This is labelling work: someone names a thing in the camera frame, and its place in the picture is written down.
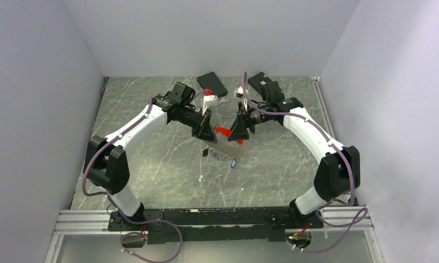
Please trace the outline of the grey key holder red handle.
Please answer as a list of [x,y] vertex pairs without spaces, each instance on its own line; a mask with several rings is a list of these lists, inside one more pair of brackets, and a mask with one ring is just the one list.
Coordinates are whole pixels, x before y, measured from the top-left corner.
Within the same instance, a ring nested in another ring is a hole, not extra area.
[[214,127],[217,143],[204,141],[205,148],[217,160],[230,159],[238,161],[241,156],[241,148],[244,144],[243,140],[228,141],[231,130],[224,127]]

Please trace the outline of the blue key tag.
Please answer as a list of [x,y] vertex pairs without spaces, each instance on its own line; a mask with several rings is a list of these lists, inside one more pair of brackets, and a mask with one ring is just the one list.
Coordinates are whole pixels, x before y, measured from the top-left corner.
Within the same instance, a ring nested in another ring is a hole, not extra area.
[[231,168],[231,169],[235,169],[237,163],[238,163],[238,160],[237,160],[237,159],[235,159],[235,158],[232,159],[232,161],[231,161],[231,163],[230,163],[230,168]]

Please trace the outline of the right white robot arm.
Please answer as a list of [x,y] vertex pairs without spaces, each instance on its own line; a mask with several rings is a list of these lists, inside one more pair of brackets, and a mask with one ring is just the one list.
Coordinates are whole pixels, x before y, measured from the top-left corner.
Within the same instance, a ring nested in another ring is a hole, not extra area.
[[310,189],[289,204],[289,221],[293,226],[303,227],[309,222],[311,213],[344,194],[350,194],[347,204],[354,204],[355,190],[361,184],[357,148],[346,147],[330,136],[296,98],[249,106],[239,103],[238,106],[229,141],[248,140],[256,125],[276,121],[296,135],[318,161]]

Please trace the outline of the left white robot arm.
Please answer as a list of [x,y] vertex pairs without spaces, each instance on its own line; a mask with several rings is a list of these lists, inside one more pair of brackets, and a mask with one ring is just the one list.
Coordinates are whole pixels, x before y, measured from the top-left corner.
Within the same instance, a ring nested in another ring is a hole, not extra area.
[[85,157],[82,192],[85,196],[104,195],[123,215],[123,223],[130,230],[144,223],[144,206],[135,197],[128,181],[128,156],[148,137],[171,121],[192,129],[194,138],[217,142],[210,124],[210,112],[197,112],[191,99],[172,99],[157,95],[131,121],[102,138],[94,136],[88,142]]

